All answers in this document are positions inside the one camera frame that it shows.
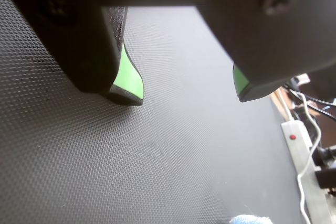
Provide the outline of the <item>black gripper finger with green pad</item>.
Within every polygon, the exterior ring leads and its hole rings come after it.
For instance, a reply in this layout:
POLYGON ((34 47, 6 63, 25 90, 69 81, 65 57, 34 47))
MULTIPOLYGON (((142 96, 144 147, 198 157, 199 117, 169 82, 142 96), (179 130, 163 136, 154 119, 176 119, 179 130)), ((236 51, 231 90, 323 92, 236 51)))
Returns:
POLYGON ((194 0, 247 80, 241 102, 267 96, 292 77, 335 63, 335 0, 194 0))
POLYGON ((120 105, 143 104, 143 80, 123 41, 126 7, 100 0, 13 2, 78 90, 120 105))

